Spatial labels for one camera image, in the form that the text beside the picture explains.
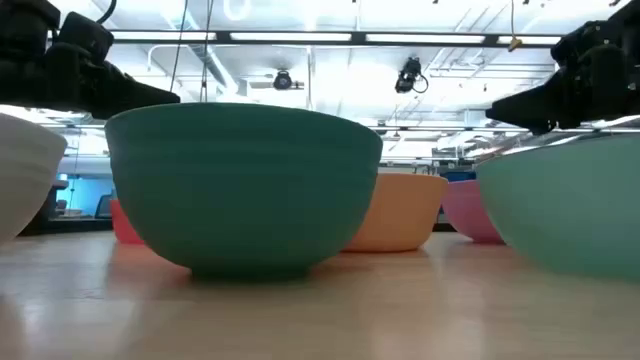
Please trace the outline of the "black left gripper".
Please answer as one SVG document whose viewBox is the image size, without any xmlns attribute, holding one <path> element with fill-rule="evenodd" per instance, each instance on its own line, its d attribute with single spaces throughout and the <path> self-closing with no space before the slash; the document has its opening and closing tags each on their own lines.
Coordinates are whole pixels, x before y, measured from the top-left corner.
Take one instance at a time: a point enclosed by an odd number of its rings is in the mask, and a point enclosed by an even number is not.
<svg viewBox="0 0 640 360">
<path fill-rule="evenodd" d="M 95 62 L 66 43 L 41 56 L 0 50 L 0 104 L 109 119 L 132 109 L 181 102 L 173 92 L 116 77 L 116 72 L 109 62 Z"/>
</svg>

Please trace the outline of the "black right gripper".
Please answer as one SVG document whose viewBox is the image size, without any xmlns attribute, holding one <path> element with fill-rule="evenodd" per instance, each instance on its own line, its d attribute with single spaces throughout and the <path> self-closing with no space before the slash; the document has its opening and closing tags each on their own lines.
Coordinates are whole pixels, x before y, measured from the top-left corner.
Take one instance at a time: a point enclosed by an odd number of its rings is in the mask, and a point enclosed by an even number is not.
<svg viewBox="0 0 640 360">
<path fill-rule="evenodd" d="M 551 49 L 544 84 L 494 101 L 487 118 L 534 135 L 640 114 L 640 22 L 588 21 Z"/>
</svg>

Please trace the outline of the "yellow hanging connector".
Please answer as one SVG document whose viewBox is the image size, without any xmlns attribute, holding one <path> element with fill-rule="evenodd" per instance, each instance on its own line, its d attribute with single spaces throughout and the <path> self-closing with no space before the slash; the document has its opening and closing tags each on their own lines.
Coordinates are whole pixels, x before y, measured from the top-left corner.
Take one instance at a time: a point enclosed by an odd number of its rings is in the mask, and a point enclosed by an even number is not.
<svg viewBox="0 0 640 360">
<path fill-rule="evenodd" d="M 515 0 L 510 0 L 509 24 L 510 24 L 510 41 L 508 45 L 508 51 L 513 52 L 522 44 L 522 41 L 517 37 L 516 31 L 515 31 Z"/>
</svg>

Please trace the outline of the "mint green bowl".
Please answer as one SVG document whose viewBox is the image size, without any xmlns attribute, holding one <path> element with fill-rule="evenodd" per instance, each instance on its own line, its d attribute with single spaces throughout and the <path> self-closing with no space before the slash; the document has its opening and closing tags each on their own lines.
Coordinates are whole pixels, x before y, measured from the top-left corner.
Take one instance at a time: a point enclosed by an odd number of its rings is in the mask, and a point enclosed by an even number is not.
<svg viewBox="0 0 640 360">
<path fill-rule="evenodd" d="M 500 156 L 477 182 L 489 219 L 549 270 L 640 280 L 640 134 Z"/>
</svg>

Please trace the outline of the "dark office chair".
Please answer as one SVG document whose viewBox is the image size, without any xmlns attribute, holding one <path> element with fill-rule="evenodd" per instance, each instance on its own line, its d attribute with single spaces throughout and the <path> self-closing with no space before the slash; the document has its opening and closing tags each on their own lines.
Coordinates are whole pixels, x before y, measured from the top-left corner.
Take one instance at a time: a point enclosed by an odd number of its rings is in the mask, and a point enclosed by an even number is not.
<svg viewBox="0 0 640 360">
<path fill-rule="evenodd" d="M 111 201 L 113 196 L 111 194 L 102 195 L 97 203 L 96 211 L 94 214 L 95 219 L 111 219 Z"/>
</svg>

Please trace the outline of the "pink bowl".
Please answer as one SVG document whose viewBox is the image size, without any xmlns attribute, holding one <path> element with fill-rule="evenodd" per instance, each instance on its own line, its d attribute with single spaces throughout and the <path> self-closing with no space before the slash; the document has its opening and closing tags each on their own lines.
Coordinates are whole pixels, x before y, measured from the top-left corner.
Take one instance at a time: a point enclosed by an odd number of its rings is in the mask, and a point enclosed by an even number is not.
<svg viewBox="0 0 640 360">
<path fill-rule="evenodd" d="M 487 215 L 476 180 L 450 182 L 442 208 L 451 226 L 473 243 L 505 244 Z"/>
</svg>

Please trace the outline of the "red bowl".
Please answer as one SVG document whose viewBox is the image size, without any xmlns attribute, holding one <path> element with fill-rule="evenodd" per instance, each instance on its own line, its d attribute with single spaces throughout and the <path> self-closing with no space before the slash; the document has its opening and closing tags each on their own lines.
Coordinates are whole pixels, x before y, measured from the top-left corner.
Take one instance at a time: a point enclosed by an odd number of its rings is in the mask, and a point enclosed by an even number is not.
<svg viewBox="0 0 640 360">
<path fill-rule="evenodd" d="M 144 241 L 139 237 L 120 205 L 118 199 L 110 201 L 112 226 L 116 239 L 126 245 L 143 245 Z"/>
</svg>

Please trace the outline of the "dark green bowl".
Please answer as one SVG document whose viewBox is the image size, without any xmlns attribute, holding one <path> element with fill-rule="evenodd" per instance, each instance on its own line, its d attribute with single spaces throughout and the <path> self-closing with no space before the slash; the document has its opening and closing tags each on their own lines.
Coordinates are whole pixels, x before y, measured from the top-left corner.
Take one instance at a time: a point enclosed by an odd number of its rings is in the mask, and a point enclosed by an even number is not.
<svg viewBox="0 0 640 360">
<path fill-rule="evenodd" d="M 337 255 L 364 220 L 383 148 L 357 122 L 248 103 L 130 110 L 105 135 L 138 236 L 202 277 L 287 277 Z"/>
</svg>

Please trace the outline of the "white bowl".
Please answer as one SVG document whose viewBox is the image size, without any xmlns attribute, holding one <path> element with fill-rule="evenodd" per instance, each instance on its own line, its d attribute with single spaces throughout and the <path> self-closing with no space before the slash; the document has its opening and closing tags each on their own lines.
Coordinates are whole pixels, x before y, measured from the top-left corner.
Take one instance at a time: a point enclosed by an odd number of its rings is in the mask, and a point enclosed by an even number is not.
<svg viewBox="0 0 640 360">
<path fill-rule="evenodd" d="M 13 240 L 44 204 L 66 147 L 63 136 L 0 114 L 0 246 Z"/>
</svg>

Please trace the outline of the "orange bowl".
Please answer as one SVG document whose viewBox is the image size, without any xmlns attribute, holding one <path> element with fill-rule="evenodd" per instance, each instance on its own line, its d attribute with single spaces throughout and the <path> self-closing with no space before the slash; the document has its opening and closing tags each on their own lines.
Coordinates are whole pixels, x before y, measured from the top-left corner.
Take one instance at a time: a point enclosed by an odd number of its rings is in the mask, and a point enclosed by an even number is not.
<svg viewBox="0 0 640 360">
<path fill-rule="evenodd" d="M 448 181 L 440 176 L 380 173 L 365 219 L 346 252 L 413 251 L 430 237 Z"/>
</svg>

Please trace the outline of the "black aluminium frame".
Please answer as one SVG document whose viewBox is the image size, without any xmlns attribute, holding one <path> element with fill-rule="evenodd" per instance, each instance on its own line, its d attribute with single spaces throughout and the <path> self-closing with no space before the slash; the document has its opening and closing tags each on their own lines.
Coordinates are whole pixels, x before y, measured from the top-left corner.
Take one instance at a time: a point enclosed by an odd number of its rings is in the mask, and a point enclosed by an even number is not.
<svg viewBox="0 0 640 360">
<path fill-rule="evenodd" d="M 509 34 L 462 32 L 379 31 L 200 31 L 114 30 L 114 41 L 123 44 L 311 45 L 506 48 Z"/>
</svg>

